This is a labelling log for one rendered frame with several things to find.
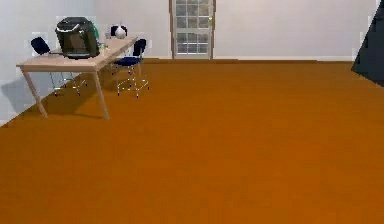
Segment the light wooden table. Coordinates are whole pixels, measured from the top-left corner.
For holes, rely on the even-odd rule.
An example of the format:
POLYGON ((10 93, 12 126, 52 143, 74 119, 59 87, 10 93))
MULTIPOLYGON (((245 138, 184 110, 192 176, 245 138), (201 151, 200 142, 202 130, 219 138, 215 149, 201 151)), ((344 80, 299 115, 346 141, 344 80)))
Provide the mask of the light wooden table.
POLYGON ((109 120, 110 116, 108 114, 100 80, 98 77, 98 72, 106 65, 114 61, 129 47, 133 46, 137 39, 137 36, 126 37, 125 39, 107 39, 105 41, 107 48, 102 49, 100 54, 94 58, 74 60, 65 58, 64 56, 60 55, 40 55, 17 64, 17 67, 21 70, 31 93, 35 98, 38 109, 44 118, 47 118, 48 114, 41 102, 39 94, 36 91, 36 88, 30 77, 30 72, 90 73, 95 83, 104 118, 109 120))

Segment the dark grey slanted furniture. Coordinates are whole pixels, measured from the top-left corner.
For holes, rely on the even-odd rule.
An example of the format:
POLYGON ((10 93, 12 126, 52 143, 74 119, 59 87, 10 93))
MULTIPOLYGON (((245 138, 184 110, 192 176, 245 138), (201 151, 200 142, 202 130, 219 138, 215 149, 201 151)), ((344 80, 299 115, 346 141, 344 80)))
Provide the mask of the dark grey slanted furniture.
POLYGON ((380 0, 351 70, 384 87, 384 0, 380 0))

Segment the glass paned room door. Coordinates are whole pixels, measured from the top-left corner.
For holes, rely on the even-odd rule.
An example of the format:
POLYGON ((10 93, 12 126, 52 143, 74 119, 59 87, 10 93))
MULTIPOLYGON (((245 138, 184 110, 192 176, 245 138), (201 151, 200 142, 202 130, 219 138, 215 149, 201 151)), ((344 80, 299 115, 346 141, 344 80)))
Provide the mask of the glass paned room door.
POLYGON ((216 0, 169 0, 173 59, 213 58, 215 12, 216 0))

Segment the black bulky appliance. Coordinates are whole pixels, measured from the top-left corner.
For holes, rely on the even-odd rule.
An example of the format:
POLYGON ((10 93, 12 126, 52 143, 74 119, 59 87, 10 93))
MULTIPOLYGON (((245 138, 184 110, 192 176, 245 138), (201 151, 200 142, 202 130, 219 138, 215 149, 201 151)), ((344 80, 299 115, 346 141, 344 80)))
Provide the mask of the black bulky appliance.
POLYGON ((55 29, 62 54, 70 59, 88 59, 99 55, 94 25, 85 17, 66 17, 55 29))

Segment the blue seat metal chair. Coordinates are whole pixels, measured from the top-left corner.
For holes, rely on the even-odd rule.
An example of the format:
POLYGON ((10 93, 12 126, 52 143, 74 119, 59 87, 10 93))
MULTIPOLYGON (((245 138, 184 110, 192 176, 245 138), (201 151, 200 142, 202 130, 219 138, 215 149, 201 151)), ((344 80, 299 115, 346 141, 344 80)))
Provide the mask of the blue seat metal chair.
POLYGON ((149 80, 142 67, 146 46, 146 39, 138 39, 133 45, 131 56, 125 56, 114 62, 116 68, 126 67, 128 73, 126 79, 116 78, 117 95, 120 95, 121 91, 134 91, 136 97, 139 97, 139 92, 143 88, 150 89, 149 80))
MULTIPOLYGON (((50 47, 42 37, 33 38, 31 40, 31 46, 38 55, 52 54, 50 47)), ((76 90, 77 95, 80 95, 79 88, 81 86, 87 86, 87 82, 85 80, 77 82, 73 72, 69 73, 70 75, 69 78, 65 78, 63 73, 60 73, 61 81, 63 82, 62 87, 57 87, 55 85, 55 81, 52 73, 49 73, 49 75, 50 75, 50 79, 53 87, 53 93, 55 96, 58 96, 58 90, 62 90, 63 88, 67 87, 67 84, 66 84, 67 81, 71 81, 73 83, 72 88, 76 90)))
MULTIPOLYGON (((110 33, 111 33, 111 36, 116 36, 116 30, 118 29, 118 25, 114 25, 111 27, 111 30, 110 30, 110 33)), ((126 26, 121 26, 122 29, 125 31, 125 34, 127 36, 127 27, 126 26)))

